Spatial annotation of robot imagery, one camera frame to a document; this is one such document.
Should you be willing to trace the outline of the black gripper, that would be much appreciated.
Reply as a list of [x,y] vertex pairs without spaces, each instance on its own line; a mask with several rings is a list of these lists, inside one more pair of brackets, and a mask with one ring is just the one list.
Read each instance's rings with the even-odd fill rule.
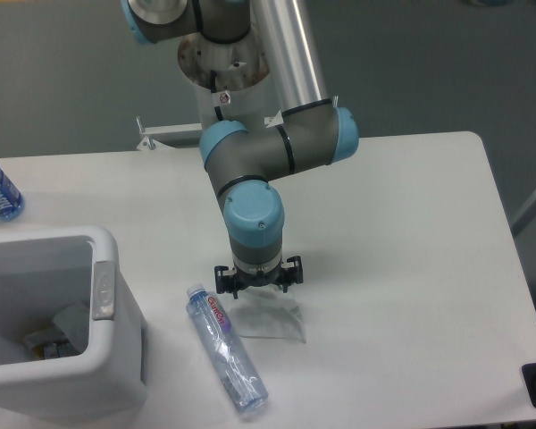
[[249,287],[263,287],[276,284],[283,292],[287,292],[293,284],[303,282],[303,265],[301,256],[288,258],[285,262],[278,262],[270,270],[259,270],[258,266],[240,266],[235,269],[225,265],[214,268],[215,291],[217,294],[229,294],[234,299],[239,298],[239,290]]

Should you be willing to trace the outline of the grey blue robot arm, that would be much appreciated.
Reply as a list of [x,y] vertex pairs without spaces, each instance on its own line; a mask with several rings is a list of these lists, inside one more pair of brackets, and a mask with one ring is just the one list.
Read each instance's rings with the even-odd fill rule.
[[178,63],[201,92],[198,142],[226,225],[232,266],[218,293],[303,281],[284,258],[284,208],[274,180],[334,164],[357,150],[347,108],[324,84],[303,1],[125,1],[141,44],[178,39]]

